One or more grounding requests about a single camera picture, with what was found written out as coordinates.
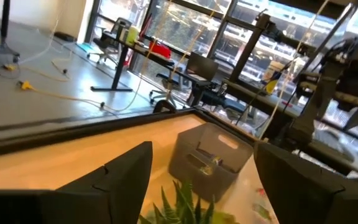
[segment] white cable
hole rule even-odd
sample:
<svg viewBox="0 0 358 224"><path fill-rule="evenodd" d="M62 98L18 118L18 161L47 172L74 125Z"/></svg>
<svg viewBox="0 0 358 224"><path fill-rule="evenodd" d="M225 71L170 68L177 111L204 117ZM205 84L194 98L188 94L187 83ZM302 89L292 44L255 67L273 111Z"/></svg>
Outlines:
<svg viewBox="0 0 358 224"><path fill-rule="evenodd" d="M299 44L298 44L298 47L296 48L296 51L295 52L298 52L301 45L302 45L302 42L304 41L305 37L306 37L306 34L309 32L309 30L311 29L311 26L314 24L314 21L317 19L317 17L321 14L321 12L323 11L323 9L326 7L327 3L329 2L329 0L325 0L323 2L323 4L321 5L321 7L318 9L318 12L316 13L316 15L314 15L314 18L313 20L311 21L310 25L309 25L309 28L305 31L305 33L303 34L303 37L301 38L301 40L299 41ZM293 72L293 67L294 67L294 64L296 64L296 60L294 60L291 65L290 65L290 68L288 70L288 74L286 75L285 79L284 79L284 82L283 82L283 85L281 87L281 90L280 90L280 96L278 97L278 100L276 102L276 106L274 107L273 109L273 112L272 112L272 115L270 115L268 121L267 121L267 124L265 125L265 127L263 128L262 132L260 132L260 136L258 137L259 139L262 138L262 136L265 134L267 128L270 126L270 123L272 122L273 120L273 117L274 117L274 114L276 113L276 110L278 108L278 105L281 103L281 99L283 98L283 92L284 92L284 89L285 87L287 87L287 84L288 84L288 81L290 79L290 74L292 74Z"/></svg>
<svg viewBox="0 0 358 224"><path fill-rule="evenodd" d="M56 17L56 22L55 22L55 26L53 27L52 29L52 33L50 34L50 38L49 38L49 43L48 43L48 46L41 52L31 56L31 57L28 57L24 60L20 60L20 62L18 63L18 65L22 65L23 63L26 63L26 62L30 62L36 58L39 58L41 56L43 56L45 53L47 53L49 51L49 49L51 48L52 46L52 43L53 43L53 35L57 29L57 26L59 25L59 20L60 20L60 17L63 15L63 11L66 7L66 4L67 4L67 0L65 0L65 2L63 3L63 7L60 9L57 17Z"/></svg>

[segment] gray floor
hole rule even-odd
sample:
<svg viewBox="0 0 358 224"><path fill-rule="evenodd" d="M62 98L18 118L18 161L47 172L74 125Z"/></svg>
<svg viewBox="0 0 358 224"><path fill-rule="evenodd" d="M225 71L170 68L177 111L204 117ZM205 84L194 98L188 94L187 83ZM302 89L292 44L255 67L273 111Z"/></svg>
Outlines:
<svg viewBox="0 0 358 224"><path fill-rule="evenodd" d="M22 61L44 51L48 47L48 42L48 37L41 34L37 29L10 23L7 43L21 54ZM30 67L57 78L64 78L52 65L51 60L67 58L70 51L66 47L73 49L76 54L72 54L70 61L58 63L62 68L68 69L72 76L71 81L57 82L25 69ZM11 62L11 60L11 56L0 55L0 65L7 63L7 61ZM0 69L0 126L22 123L38 125L37 122L40 121L62 118L72 121L102 116L121 118L151 112L152 107L148 95L151 89L156 88L147 82L141 83L138 95L127 110L113 111L113 114L87 103L53 98L31 91L22 91L16 87L17 81L28 80L36 89L42 91L103 101L115 109L125 108L132 101L135 93L92 92L90 90L90 86L93 85L110 86L115 74L114 70L105 65L99 65L101 69L97 69L95 66L95 63L87 62L85 52L79 47L75 45L62 47L61 44L53 41L52 47L45 54L21 65L20 71L8 72ZM120 81L122 84L136 89L140 78L125 72Z"/></svg>

